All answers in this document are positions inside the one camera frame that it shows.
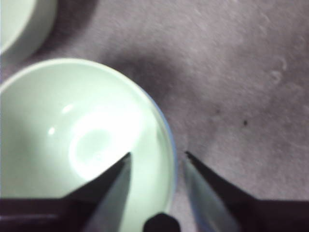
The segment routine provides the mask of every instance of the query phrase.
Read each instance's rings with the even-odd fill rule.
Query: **gray carpet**
[[[196,231],[185,150],[254,196],[309,200],[308,0],[60,0],[45,44],[2,80],[57,57],[109,65],[161,107],[183,231]]]

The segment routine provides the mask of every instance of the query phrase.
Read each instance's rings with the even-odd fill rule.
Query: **ceramic bowl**
[[[57,0],[1,0],[1,66],[30,56],[52,28]]]
[[[128,151],[132,179],[120,231],[167,211],[175,187],[173,139],[154,101],[92,61],[34,64],[1,86],[1,197],[62,197]]]

